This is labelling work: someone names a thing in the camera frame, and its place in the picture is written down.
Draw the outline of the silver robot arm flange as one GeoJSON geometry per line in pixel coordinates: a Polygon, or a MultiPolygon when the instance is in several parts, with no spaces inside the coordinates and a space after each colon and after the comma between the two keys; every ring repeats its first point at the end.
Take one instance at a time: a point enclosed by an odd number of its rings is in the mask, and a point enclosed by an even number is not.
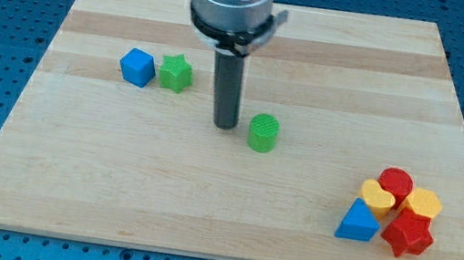
{"type": "Polygon", "coordinates": [[[191,0],[196,34],[215,51],[247,57],[265,46],[287,22],[287,10],[273,13],[273,0],[191,0]]]}

